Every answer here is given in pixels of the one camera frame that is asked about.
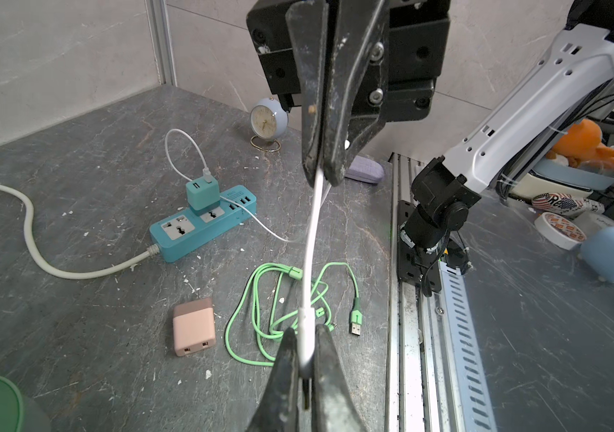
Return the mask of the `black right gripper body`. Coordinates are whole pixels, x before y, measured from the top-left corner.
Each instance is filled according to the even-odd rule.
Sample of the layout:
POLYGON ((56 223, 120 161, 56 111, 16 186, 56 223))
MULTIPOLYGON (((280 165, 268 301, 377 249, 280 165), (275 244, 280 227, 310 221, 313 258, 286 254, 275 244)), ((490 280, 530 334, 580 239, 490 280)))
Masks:
MULTIPOLYGON (((246 15, 251 42, 273 95, 285 111, 301 106, 301 95, 285 14, 296 1, 258 1, 246 15)), ((387 55, 386 87, 369 100, 382 101, 385 122, 412 122, 430 111, 442 71, 450 27, 447 1, 387 1, 387 45, 378 44, 371 60, 387 55)))

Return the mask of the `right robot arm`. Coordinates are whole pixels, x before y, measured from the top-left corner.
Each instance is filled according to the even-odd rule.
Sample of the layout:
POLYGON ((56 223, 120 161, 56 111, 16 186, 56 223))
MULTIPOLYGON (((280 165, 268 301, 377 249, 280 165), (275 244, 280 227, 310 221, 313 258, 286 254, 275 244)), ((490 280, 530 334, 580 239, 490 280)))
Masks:
MULTIPOLYGON (((447 1, 258 1, 246 25, 271 92, 302 111, 303 171, 339 185, 389 122, 429 114, 447 1)), ((450 234, 512 158, 614 81, 614 1, 576 1, 537 65, 461 143, 427 163, 402 209, 398 277, 431 295, 450 234)))

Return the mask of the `teal USB charger adapter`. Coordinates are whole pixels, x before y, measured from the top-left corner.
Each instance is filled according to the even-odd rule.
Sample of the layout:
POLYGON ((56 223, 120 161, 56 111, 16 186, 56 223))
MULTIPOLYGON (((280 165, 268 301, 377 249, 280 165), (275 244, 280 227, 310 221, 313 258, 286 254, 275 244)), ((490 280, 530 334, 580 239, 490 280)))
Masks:
POLYGON ((202 176, 186 183, 186 198, 191 211, 201 216, 215 209, 220 201, 220 187, 213 176, 202 176))

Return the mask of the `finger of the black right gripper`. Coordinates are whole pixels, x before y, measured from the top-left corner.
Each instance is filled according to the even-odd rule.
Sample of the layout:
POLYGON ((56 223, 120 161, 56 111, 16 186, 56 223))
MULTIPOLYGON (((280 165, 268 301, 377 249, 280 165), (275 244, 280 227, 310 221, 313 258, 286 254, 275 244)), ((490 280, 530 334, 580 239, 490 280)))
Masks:
POLYGON ((387 45, 388 23, 387 1, 338 1, 330 8, 320 168, 333 186, 384 126, 383 102, 369 96, 386 87, 387 55, 371 57, 378 44, 387 45))
POLYGON ((296 1, 285 14, 301 95, 303 169, 338 170, 335 141, 326 139, 326 96, 338 1, 296 1))

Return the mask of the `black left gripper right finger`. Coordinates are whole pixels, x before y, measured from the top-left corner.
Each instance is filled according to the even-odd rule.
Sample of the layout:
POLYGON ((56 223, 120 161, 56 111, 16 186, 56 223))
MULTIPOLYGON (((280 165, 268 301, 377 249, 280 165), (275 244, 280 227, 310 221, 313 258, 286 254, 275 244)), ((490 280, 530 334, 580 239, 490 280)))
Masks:
POLYGON ((312 361, 312 431, 366 431, 329 328, 318 324, 312 361))

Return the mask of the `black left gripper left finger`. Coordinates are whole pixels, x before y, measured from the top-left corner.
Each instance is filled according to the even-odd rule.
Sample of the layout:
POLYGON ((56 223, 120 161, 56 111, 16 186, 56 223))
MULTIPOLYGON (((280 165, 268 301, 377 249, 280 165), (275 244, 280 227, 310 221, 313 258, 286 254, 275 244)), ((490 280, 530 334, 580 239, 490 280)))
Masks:
POLYGON ((267 386, 247 431, 297 431, 300 384, 297 338, 287 329, 281 340, 267 386))

